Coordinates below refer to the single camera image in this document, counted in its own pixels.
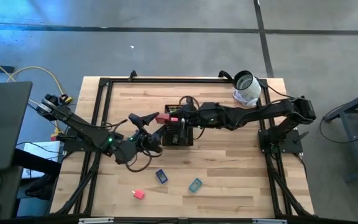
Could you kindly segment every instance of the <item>small box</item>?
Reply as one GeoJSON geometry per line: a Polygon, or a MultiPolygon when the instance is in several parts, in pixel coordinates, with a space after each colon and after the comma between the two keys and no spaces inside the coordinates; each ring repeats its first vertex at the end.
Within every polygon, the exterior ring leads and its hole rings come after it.
{"type": "Polygon", "coordinates": [[[158,177],[158,179],[160,180],[161,184],[165,183],[166,181],[168,181],[168,177],[164,174],[164,172],[162,171],[162,169],[160,169],[159,171],[157,171],[155,173],[158,177]]]}
{"type": "Polygon", "coordinates": [[[200,181],[199,178],[196,178],[193,183],[190,184],[189,190],[194,193],[202,186],[202,184],[202,181],[200,181]]]}
{"type": "Polygon", "coordinates": [[[137,199],[143,199],[144,197],[144,191],[143,190],[133,190],[132,193],[134,193],[134,197],[137,199]]]}

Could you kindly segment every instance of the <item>metal bracket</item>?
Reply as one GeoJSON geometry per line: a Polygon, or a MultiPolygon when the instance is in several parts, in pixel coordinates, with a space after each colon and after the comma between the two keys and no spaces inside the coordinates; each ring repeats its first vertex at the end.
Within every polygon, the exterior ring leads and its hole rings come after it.
{"type": "Polygon", "coordinates": [[[114,222],[114,217],[80,218],[78,224],[112,223],[112,222],[114,222]]]}
{"type": "Polygon", "coordinates": [[[259,145],[262,153],[302,153],[302,143],[300,141],[301,136],[299,135],[298,130],[290,131],[286,138],[283,141],[280,141],[278,147],[273,146],[269,140],[269,131],[268,130],[259,130],[259,145]]]}
{"type": "Polygon", "coordinates": [[[110,78],[100,78],[99,79],[99,86],[105,86],[108,82],[110,82],[110,78]]]}
{"type": "Polygon", "coordinates": [[[134,77],[136,77],[136,76],[137,76],[136,71],[133,70],[133,71],[131,71],[131,74],[129,75],[128,80],[131,82],[134,79],[134,77]]]}
{"type": "Polygon", "coordinates": [[[252,223],[255,223],[255,224],[287,224],[287,221],[286,220],[267,219],[267,218],[255,218],[255,219],[252,219],[252,223]]]}

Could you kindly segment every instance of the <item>black basket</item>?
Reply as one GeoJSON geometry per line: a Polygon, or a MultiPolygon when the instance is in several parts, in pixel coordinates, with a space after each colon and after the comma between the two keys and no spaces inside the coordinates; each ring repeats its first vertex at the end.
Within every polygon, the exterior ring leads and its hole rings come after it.
{"type": "MultiPolygon", "coordinates": [[[[172,113],[175,111],[178,111],[182,108],[183,105],[165,105],[165,113],[172,113]]],[[[172,115],[173,118],[178,118],[178,120],[181,120],[181,117],[179,115],[172,115]]],[[[162,136],[162,145],[163,146],[183,146],[181,144],[175,144],[175,139],[179,138],[180,134],[180,125],[178,126],[172,126],[167,125],[165,128],[165,132],[162,136]]],[[[188,130],[188,144],[186,146],[192,146],[193,145],[193,128],[189,128],[188,130]]]]}

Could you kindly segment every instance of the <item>blue block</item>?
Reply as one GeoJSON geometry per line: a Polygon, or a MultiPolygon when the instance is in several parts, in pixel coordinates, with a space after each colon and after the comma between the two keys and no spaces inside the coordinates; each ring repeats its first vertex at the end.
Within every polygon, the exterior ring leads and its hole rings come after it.
{"type": "Polygon", "coordinates": [[[162,169],[160,169],[159,171],[157,171],[155,173],[158,177],[158,179],[160,180],[161,184],[165,183],[166,181],[168,181],[168,177],[164,174],[164,172],[162,171],[162,169]]]}
{"type": "Polygon", "coordinates": [[[202,184],[202,181],[200,181],[199,178],[196,178],[193,183],[190,184],[189,190],[194,193],[202,186],[202,184]]]}

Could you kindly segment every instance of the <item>red object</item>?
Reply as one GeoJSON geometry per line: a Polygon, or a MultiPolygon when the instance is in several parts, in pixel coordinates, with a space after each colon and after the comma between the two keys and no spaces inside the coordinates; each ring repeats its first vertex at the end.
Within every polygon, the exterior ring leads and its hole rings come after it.
{"type": "Polygon", "coordinates": [[[159,114],[155,117],[158,124],[165,124],[167,121],[178,121],[178,118],[172,118],[169,114],[159,114]]]}
{"type": "Polygon", "coordinates": [[[142,200],[144,197],[144,192],[142,190],[135,190],[135,191],[132,191],[132,193],[134,193],[134,197],[137,199],[142,200]]]}

